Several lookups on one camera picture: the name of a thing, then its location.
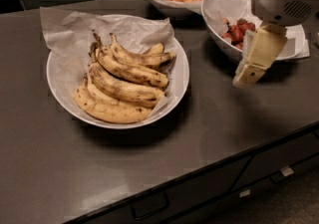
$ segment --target robotic hand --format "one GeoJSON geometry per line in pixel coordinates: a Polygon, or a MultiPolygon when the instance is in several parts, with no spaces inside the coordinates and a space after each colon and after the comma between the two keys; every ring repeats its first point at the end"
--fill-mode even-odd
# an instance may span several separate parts
{"type": "Polygon", "coordinates": [[[256,33],[249,32],[252,38],[249,46],[244,41],[243,58],[233,85],[238,88],[254,85],[285,46],[286,26],[301,24],[318,10],[319,0],[252,0],[252,12],[263,23],[256,33]]]}

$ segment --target white bowl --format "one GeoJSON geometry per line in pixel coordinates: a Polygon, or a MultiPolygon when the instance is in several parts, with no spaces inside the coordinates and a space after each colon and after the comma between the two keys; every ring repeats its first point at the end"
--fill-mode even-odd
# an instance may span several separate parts
{"type": "MultiPolygon", "coordinates": [[[[209,35],[219,49],[229,58],[230,61],[235,63],[240,62],[242,51],[221,38],[221,18],[232,18],[233,20],[246,18],[248,21],[254,22],[256,24],[256,28],[258,28],[261,21],[251,12],[251,1],[203,0],[201,13],[209,35]],[[216,14],[220,14],[219,21],[216,20],[216,14]]],[[[288,42],[277,57],[276,61],[293,58],[302,51],[305,45],[305,32],[301,25],[287,27],[286,37],[288,38],[288,42]]]]}
{"type": "MultiPolygon", "coordinates": [[[[120,19],[121,21],[123,21],[123,19],[130,20],[130,18],[133,18],[134,16],[119,14],[119,15],[107,15],[104,17],[118,20],[118,21],[120,19]]],[[[57,76],[60,73],[61,68],[64,66],[66,61],[70,60],[70,58],[72,57],[57,55],[54,52],[50,53],[48,58],[48,63],[47,63],[48,84],[53,96],[56,98],[59,104],[70,114],[72,114],[73,116],[77,117],[78,119],[84,122],[87,122],[89,124],[93,124],[99,127],[112,128],[112,129],[127,129],[127,128],[134,128],[134,127],[147,125],[159,120],[160,118],[164,117],[169,112],[171,112],[177,106],[177,104],[181,101],[188,86],[189,64],[188,64],[186,53],[176,38],[172,39],[172,46],[174,50],[176,51],[176,59],[175,59],[174,65],[172,66],[170,70],[170,75],[169,75],[171,86],[168,88],[168,90],[172,98],[170,98],[169,102],[165,106],[163,106],[158,112],[151,114],[147,119],[141,122],[136,122],[131,124],[117,124],[117,123],[104,122],[82,111],[73,100],[71,92],[70,92],[70,88],[75,89],[76,86],[81,83],[83,75],[86,72],[85,67],[72,65],[71,66],[72,69],[67,72],[68,78],[64,76],[62,79],[61,78],[59,79],[59,76],[57,76]]],[[[87,60],[89,57],[86,49],[84,49],[84,51],[82,53],[79,53],[77,56],[78,56],[77,60],[78,59],[87,60]]]]}
{"type": "Polygon", "coordinates": [[[201,15],[202,1],[191,3],[174,2],[168,0],[148,1],[150,1],[166,17],[170,17],[173,19],[185,19],[194,13],[201,15]]]}

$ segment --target counter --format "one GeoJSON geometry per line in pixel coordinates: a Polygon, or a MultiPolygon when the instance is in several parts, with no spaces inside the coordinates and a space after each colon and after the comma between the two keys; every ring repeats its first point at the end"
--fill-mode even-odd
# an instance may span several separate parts
{"type": "MultiPolygon", "coordinates": [[[[96,0],[60,8],[162,19],[146,0],[96,0]]],[[[184,98],[153,124],[113,130],[72,117],[52,96],[46,79],[50,51],[39,10],[1,15],[1,222],[83,220],[239,159],[228,168],[231,176],[247,165],[253,150],[303,131],[315,136],[319,50],[308,34],[319,31],[318,22],[312,18],[304,25],[312,41],[310,58],[276,63],[254,88],[240,90],[231,83],[236,65],[212,42],[202,18],[172,21],[190,65],[184,98]]]]}

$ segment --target bunch of bananas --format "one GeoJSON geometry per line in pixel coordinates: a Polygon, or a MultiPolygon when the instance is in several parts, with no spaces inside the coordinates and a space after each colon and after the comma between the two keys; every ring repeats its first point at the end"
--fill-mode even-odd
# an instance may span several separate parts
{"type": "Polygon", "coordinates": [[[134,123],[146,119],[164,97],[169,78],[161,72],[171,65],[176,53],[165,52],[158,43],[144,53],[126,50],[115,34],[111,45],[103,45],[93,32],[91,63],[74,100],[89,115],[111,123],[134,123]]]}

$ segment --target table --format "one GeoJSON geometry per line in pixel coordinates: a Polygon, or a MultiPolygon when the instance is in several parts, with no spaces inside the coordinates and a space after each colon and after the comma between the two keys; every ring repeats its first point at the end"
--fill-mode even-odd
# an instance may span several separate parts
{"type": "MultiPolygon", "coordinates": [[[[162,19],[146,0],[60,8],[162,19]]],[[[153,124],[113,130],[72,117],[52,96],[39,10],[0,16],[2,223],[95,224],[109,212],[103,223],[121,223],[124,213],[132,213],[125,217],[131,223],[178,223],[206,206],[213,211],[214,202],[221,205],[247,184],[269,175],[273,180],[278,173],[270,167],[277,163],[310,158],[319,163],[318,18],[304,25],[310,58],[276,63],[247,90],[232,86],[236,65],[212,42],[199,15],[171,22],[190,65],[184,98],[153,124]],[[278,151],[270,149],[281,146],[274,156],[278,151]],[[259,153],[265,153],[260,160],[266,163],[258,162],[259,153]],[[266,173],[256,171],[260,165],[269,167],[262,168],[266,173]],[[140,199],[148,195],[152,203],[144,204],[148,201],[140,199]]]]}

